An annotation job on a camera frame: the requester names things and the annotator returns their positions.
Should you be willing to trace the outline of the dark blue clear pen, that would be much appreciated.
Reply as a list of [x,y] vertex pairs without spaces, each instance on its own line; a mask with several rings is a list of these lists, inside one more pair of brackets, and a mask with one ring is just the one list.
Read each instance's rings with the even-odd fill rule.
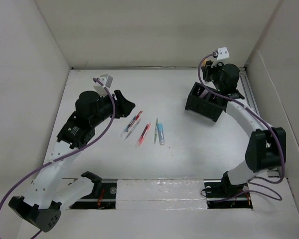
[[132,132],[136,129],[136,127],[138,126],[138,124],[141,122],[142,118],[140,118],[135,125],[132,127],[132,129],[128,132],[127,136],[125,137],[125,140],[132,134]]

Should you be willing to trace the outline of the bright red clear pen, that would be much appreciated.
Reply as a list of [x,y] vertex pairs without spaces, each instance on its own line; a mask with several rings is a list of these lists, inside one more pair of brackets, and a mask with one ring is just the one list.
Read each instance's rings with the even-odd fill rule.
[[149,128],[150,128],[150,123],[148,123],[148,124],[145,126],[144,130],[142,131],[142,133],[141,133],[139,139],[138,139],[137,142],[136,142],[136,147],[139,147],[139,146],[141,145],[141,143],[142,143],[143,140],[144,140],[145,134],[148,132]]

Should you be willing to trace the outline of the teal blue pen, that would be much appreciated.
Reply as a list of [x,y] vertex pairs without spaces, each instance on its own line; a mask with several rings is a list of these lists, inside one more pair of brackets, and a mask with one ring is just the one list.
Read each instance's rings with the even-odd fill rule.
[[131,121],[128,123],[128,125],[124,128],[123,132],[120,134],[120,137],[122,137],[127,131],[128,129],[131,127],[131,125],[134,123],[135,119],[137,116],[134,116]]

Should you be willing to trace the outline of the green clear pen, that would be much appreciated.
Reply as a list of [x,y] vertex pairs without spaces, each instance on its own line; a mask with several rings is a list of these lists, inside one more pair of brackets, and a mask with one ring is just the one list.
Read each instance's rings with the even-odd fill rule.
[[158,118],[156,118],[156,121],[155,121],[154,139],[153,139],[153,143],[154,143],[154,144],[156,144],[156,140],[157,140],[157,132],[158,132]]

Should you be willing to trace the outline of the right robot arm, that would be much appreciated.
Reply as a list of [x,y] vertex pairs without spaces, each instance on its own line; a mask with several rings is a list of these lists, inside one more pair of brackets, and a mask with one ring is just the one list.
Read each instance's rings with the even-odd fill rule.
[[[270,184],[280,184],[285,177],[286,132],[283,128],[275,128],[264,121],[243,99],[234,99],[219,94],[218,90],[203,83],[201,76],[202,62],[198,66],[198,78],[202,87],[209,93],[227,102],[226,113],[231,116],[249,137],[245,159],[235,168],[225,172],[217,189],[224,194],[226,200],[238,197],[243,193],[244,185],[259,179]],[[259,174],[266,170],[280,168],[280,179],[272,181]]]

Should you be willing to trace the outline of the red grip gel pen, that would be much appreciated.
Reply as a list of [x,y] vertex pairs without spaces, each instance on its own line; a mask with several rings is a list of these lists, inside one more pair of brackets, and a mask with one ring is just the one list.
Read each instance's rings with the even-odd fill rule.
[[133,117],[133,119],[130,121],[130,123],[128,124],[128,126],[125,128],[125,130],[123,131],[123,133],[126,133],[126,132],[128,132],[130,130],[130,128],[132,127],[132,125],[135,123],[135,121],[140,117],[140,115],[142,113],[143,113],[143,111],[139,111],[139,113]]

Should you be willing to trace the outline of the purple highlighter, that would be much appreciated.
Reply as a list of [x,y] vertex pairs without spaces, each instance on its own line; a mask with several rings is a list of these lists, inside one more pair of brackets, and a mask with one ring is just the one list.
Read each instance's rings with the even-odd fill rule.
[[204,90],[199,97],[204,98],[208,93],[209,92],[207,90]]

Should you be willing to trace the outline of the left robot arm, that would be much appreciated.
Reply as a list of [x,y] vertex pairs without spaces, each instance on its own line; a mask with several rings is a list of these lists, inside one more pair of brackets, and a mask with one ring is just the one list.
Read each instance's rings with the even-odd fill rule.
[[75,103],[75,111],[57,135],[47,166],[39,171],[22,196],[11,198],[9,207],[46,233],[59,221],[63,210],[87,195],[97,197],[101,193],[102,179],[89,171],[66,189],[60,192],[57,189],[74,160],[92,144],[95,127],[107,118],[127,117],[135,106],[119,90],[107,96],[95,91],[82,92]]

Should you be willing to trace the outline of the blue highlighter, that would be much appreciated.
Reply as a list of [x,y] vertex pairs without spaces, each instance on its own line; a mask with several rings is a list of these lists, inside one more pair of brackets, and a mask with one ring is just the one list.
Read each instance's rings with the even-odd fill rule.
[[164,145],[165,140],[164,140],[163,126],[161,123],[157,125],[157,130],[158,130],[159,143],[160,145]]

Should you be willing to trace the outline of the dark red pen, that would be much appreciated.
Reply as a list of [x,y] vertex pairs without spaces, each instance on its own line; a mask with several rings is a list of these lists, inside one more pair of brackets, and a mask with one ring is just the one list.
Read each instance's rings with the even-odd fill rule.
[[140,136],[140,138],[139,138],[139,140],[138,140],[137,146],[141,146],[141,144],[142,144],[142,142],[144,141],[144,138],[145,138],[147,132],[148,132],[149,129],[150,129],[150,126],[151,126],[151,123],[148,123],[148,124],[145,126],[145,128],[144,128],[144,130],[143,130],[143,132],[142,132],[142,134],[141,134],[141,136]]

